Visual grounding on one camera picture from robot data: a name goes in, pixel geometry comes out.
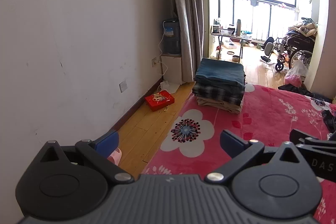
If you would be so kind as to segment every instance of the table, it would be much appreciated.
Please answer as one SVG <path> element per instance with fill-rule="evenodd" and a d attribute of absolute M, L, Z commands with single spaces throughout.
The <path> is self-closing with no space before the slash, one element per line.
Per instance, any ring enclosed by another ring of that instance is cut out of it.
<path fill-rule="evenodd" d="M 243 58 L 243 45 L 244 45 L 244 40 L 245 41 L 249 41 L 251 42 L 252 39 L 251 38 L 246 38 L 246 37 L 242 37 L 240 35 L 234 35 L 234 34 L 221 34 L 220 32 L 212 32 L 211 35 L 217 36 L 218 37 L 218 43 L 219 43 L 219 53 L 218 53 L 218 57 L 217 60 L 219 60 L 219 55 L 221 54 L 221 48 L 222 48 L 222 41 L 223 41 L 223 37 L 230 37 L 230 38 L 236 38 L 240 40 L 240 52 L 239 52 L 239 62 L 240 63 L 240 59 Z"/>

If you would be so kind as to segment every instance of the teal folded garment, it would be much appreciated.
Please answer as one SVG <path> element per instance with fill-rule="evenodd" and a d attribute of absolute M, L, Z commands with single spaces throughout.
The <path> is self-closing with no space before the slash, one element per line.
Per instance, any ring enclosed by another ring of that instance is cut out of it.
<path fill-rule="evenodd" d="M 203 58 L 196 72 L 195 81 L 224 89 L 226 85 L 245 88 L 242 64 Z"/>

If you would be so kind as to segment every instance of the triangular cutout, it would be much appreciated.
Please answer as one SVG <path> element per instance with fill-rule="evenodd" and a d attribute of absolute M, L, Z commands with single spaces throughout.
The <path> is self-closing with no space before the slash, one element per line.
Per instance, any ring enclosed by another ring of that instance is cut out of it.
<path fill-rule="evenodd" d="M 288 161 L 288 162 L 294 162 L 299 163 L 298 158 L 295 156 L 293 150 L 291 148 L 285 148 L 284 152 L 282 153 L 280 157 L 281 161 Z"/>
<path fill-rule="evenodd" d="M 43 155 L 41 162 L 58 160 L 57 153 L 53 147 L 49 147 L 46 153 Z"/>

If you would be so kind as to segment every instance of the power socket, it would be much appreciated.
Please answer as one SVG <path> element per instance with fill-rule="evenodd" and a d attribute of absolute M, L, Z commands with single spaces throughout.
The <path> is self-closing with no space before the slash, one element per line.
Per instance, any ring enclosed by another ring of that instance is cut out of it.
<path fill-rule="evenodd" d="M 158 63 L 158 59 L 155 57 L 152 59 L 152 67 L 155 67 L 156 64 Z"/>
<path fill-rule="evenodd" d="M 127 89 L 126 80 L 119 84 L 120 92 L 123 93 Z"/>

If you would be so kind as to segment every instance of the gray ribbed surface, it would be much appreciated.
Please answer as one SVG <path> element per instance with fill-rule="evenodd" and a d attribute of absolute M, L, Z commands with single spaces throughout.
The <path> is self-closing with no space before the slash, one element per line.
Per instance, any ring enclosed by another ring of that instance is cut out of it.
<path fill-rule="evenodd" d="M 69 221 L 47 222 L 31 217 L 21 224 L 264 224 L 270 223 L 243 211 L 227 190 L 202 182 L 198 175 L 142 175 L 130 185 L 119 185 L 95 211 Z M 315 224 L 312 218 L 283 221 Z"/>

